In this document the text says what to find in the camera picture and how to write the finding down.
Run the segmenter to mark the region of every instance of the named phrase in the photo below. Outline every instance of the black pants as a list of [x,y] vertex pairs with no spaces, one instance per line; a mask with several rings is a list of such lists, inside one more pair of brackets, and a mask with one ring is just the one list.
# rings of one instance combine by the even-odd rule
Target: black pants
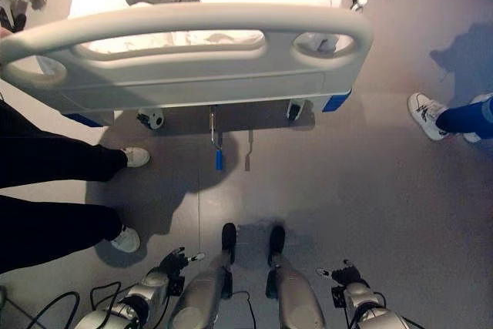
[[[0,188],[50,180],[107,181],[126,166],[121,150],[47,133],[0,101]],[[118,236],[114,209],[0,196],[0,274],[54,260]]]

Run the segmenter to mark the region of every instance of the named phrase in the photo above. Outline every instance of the bed wheel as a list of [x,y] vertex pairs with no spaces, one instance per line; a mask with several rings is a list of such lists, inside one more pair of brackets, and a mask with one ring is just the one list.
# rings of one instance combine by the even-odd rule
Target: bed wheel
[[359,12],[362,10],[363,10],[363,6],[359,5],[358,3],[353,3],[353,5],[351,6],[351,11]]
[[137,119],[148,129],[157,130],[164,124],[164,114],[161,108],[141,108]]

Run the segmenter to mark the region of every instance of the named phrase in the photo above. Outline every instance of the white sneaker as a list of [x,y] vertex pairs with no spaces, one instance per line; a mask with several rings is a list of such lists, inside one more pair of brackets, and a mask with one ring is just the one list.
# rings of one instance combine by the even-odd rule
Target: white sneaker
[[127,167],[141,167],[149,162],[151,155],[143,148],[129,147],[122,149],[126,155]]
[[[492,96],[493,96],[493,93],[481,94],[479,96],[475,96],[469,104],[474,104],[474,103],[478,103],[478,102],[486,102]],[[464,139],[466,139],[470,143],[477,143],[478,141],[481,140],[481,137],[477,133],[465,133],[465,134],[462,134],[462,136],[464,137]]]
[[122,231],[111,241],[111,244],[122,252],[135,252],[140,247],[139,234],[131,227],[123,226]]
[[437,118],[447,110],[446,106],[436,100],[429,99],[420,92],[416,92],[407,100],[407,107],[414,121],[421,126],[428,138],[441,140],[448,135],[436,125]]

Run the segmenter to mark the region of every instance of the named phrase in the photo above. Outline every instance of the wire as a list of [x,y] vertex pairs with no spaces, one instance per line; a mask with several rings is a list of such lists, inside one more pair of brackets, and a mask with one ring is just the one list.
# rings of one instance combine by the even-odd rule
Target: wire
[[168,298],[166,298],[166,304],[164,305],[163,313],[161,314],[161,317],[157,321],[156,325],[154,325],[153,329],[156,329],[159,326],[159,324],[161,324],[161,321],[163,321],[164,314],[166,313],[166,310],[168,309],[168,304],[169,304],[170,298],[171,298],[171,296],[168,296]]
[[412,320],[408,319],[407,317],[402,316],[402,318],[403,318],[404,320],[406,320],[409,324],[414,325],[415,327],[418,327],[419,329],[424,329],[424,327],[423,327],[423,326],[421,326],[421,325],[420,325],[420,324],[418,324],[418,323],[415,323],[414,321],[412,321]]
[[255,314],[253,313],[253,308],[252,308],[252,303],[250,302],[250,293],[248,293],[247,290],[238,290],[236,292],[233,292],[231,296],[234,296],[235,294],[238,293],[245,293],[246,294],[246,302],[248,303],[248,308],[250,309],[250,313],[252,314],[252,320],[253,320],[253,329],[257,329],[257,320],[255,320]]
[[67,320],[67,324],[65,324],[64,328],[65,329],[68,329],[70,324],[72,323],[72,320],[74,320],[74,316],[75,316],[75,313],[77,311],[77,308],[79,308],[79,302],[80,302],[80,296],[77,292],[74,292],[74,291],[70,291],[70,292],[66,292],[64,294],[60,294],[57,298],[55,298],[54,300],[52,300],[49,304],[47,304],[41,311],[39,311],[39,313],[33,317],[33,319],[31,320],[31,323],[26,327],[26,329],[31,329],[32,326],[34,324],[37,324],[39,318],[47,311],[49,310],[49,308],[51,306],[53,306],[54,304],[56,304],[58,301],[62,300],[63,298],[65,297],[68,297],[68,296],[73,296],[75,297],[75,303],[74,303],[74,307],[72,309],[72,312],[70,313],[70,316],[69,316],[69,319]]
[[[118,293],[117,293],[117,295],[118,295],[118,294],[121,294],[121,293],[123,293],[123,292],[126,292],[126,291],[128,291],[128,290],[132,289],[132,288],[133,288],[133,287],[135,287],[135,286],[136,286],[136,284],[129,285],[128,287],[125,287],[125,288],[123,288],[123,289],[119,290],[119,291],[118,291]],[[108,295],[108,296],[104,297],[103,299],[98,300],[98,302],[94,305],[94,307],[95,307],[95,308],[94,308],[93,310],[97,310],[97,309],[98,309],[98,306],[99,306],[100,304],[102,304],[105,300],[108,300],[108,299],[112,298],[114,295],[115,295],[115,294],[110,294],[110,295]]]
[[98,304],[94,304],[94,292],[96,292],[97,290],[110,288],[114,285],[119,285],[121,287],[122,283],[119,281],[114,281],[113,283],[110,283],[107,285],[101,285],[99,287],[94,287],[93,289],[91,289],[91,292],[89,293],[89,299],[91,300],[91,308],[93,311],[98,307],[98,304],[101,303],[101,301],[100,301],[100,302],[98,302]]
[[384,308],[387,308],[387,298],[385,298],[385,296],[380,292],[373,292],[373,293],[382,297],[382,300],[384,301]]
[[344,306],[344,316],[346,317],[346,326],[347,329],[349,329],[349,319],[347,318],[347,310],[346,307]]
[[[11,300],[10,298],[6,297],[5,300],[9,302],[14,308],[16,308],[19,312],[23,313],[26,317],[29,318],[29,320],[33,321],[34,317],[30,315],[26,310],[24,310],[22,307],[20,307],[16,302]],[[47,329],[43,324],[41,324],[39,321],[35,321],[37,325],[42,327],[42,329]]]
[[91,294],[90,294],[90,296],[91,296],[91,304],[93,304],[94,302],[93,302],[93,299],[92,299],[92,293],[94,292],[94,290],[104,289],[104,288],[107,288],[107,287],[111,287],[113,285],[116,285],[116,290],[115,290],[115,293],[113,294],[113,298],[111,300],[111,304],[109,304],[109,307],[106,309],[105,320],[103,320],[102,323],[96,329],[101,329],[108,322],[109,315],[111,315],[111,310],[113,309],[113,304],[115,304],[116,296],[118,295],[118,292],[119,292],[120,288],[122,287],[122,283],[119,282],[119,281],[116,281],[114,283],[105,285],[104,287],[96,287],[96,288],[91,289]]

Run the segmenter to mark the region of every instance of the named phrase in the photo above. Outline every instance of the hospital bed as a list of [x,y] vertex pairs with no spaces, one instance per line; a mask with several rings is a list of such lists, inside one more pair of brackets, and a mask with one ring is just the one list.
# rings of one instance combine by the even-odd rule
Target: hospital bed
[[[115,110],[278,99],[332,111],[372,43],[368,20],[339,5],[72,0],[69,19],[0,41],[2,78],[91,126],[111,125]],[[18,67],[29,56],[43,73]]]

